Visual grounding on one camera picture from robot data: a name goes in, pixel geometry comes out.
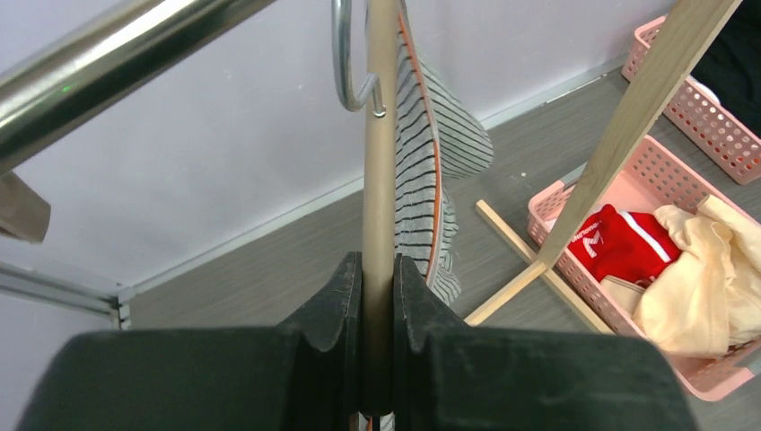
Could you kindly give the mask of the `wooden hanger of striped underwear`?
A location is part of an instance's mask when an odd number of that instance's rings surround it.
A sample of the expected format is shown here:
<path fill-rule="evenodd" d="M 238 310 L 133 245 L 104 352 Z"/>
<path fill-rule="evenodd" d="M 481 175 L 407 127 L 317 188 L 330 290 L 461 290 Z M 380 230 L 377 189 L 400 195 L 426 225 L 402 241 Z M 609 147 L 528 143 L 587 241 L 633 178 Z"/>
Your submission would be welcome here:
<path fill-rule="evenodd" d="M 359 90 L 353 86 L 351 69 L 352 5 L 331 4 L 333 67 L 341 105 L 350 112 L 366 112 L 360 411 L 382 417 L 392 408 L 398 2 L 365 4 L 367 75 Z"/>

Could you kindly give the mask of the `red underwear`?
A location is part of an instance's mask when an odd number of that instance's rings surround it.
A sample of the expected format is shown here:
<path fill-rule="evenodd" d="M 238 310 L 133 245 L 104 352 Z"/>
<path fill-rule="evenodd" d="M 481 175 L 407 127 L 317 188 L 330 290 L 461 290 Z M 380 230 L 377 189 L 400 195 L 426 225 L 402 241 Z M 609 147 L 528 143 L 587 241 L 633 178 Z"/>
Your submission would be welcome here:
<path fill-rule="evenodd" d="M 597 281 L 616 277 L 647 287 L 682 250 L 654 215 L 605 205 L 591 214 L 568 250 Z"/>

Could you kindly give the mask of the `grey striped underwear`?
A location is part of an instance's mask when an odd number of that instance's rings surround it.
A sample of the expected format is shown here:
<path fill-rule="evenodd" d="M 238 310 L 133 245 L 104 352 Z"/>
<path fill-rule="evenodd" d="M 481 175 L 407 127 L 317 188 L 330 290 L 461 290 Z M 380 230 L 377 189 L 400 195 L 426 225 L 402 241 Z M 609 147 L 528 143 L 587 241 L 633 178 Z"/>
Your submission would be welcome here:
<path fill-rule="evenodd" d="M 461 293 L 451 256 L 459 226 L 443 181 L 485 171 L 494 148 L 481 123 L 418 55 L 407 6 L 398 5 L 395 249 L 450 305 Z"/>

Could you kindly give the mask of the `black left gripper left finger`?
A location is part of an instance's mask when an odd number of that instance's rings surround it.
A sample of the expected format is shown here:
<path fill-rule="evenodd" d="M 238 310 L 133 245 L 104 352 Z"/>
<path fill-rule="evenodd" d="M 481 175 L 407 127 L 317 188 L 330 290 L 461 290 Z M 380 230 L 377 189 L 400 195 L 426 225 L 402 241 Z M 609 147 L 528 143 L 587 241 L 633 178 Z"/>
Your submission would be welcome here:
<path fill-rule="evenodd" d="M 362 257 L 274 326 L 89 332 L 50 361 L 21 430 L 355 430 Z"/>

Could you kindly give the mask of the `wooden hanger of beige underwear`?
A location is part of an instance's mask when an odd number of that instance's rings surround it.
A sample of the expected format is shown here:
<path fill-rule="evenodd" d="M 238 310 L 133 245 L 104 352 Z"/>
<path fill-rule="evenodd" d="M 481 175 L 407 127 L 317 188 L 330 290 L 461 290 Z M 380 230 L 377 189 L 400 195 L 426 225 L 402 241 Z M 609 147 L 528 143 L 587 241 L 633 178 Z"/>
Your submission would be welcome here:
<path fill-rule="evenodd" d="M 51 205 L 14 172 L 1 176 L 1 235 L 42 243 L 48 232 Z"/>

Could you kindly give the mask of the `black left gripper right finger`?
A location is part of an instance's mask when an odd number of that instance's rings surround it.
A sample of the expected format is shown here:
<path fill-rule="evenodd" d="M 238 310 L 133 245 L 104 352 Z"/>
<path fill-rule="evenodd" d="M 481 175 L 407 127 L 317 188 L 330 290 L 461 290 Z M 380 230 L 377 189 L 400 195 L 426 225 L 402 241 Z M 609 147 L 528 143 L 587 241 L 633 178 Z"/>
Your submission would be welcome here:
<path fill-rule="evenodd" d="M 595 333 L 472 327 L 394 267 L 397 430 L 694 430 L 669 364 L 649 342 Z"/>

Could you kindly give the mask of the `beige underwear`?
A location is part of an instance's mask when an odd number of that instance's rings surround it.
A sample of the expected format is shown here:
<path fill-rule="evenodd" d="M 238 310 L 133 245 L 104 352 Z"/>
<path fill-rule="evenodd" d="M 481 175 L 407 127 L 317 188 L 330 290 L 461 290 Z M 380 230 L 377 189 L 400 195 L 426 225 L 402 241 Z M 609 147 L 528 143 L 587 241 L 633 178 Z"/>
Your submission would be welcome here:
<path fill-rule="evenodd" d="M 607 275 L 600 285 L 644 336 L 678 356 L 715 358 L 760 337 L 760 226 L 716 196 L 694 213 L 654 212 L 679 256 L 648 286 Z"/>

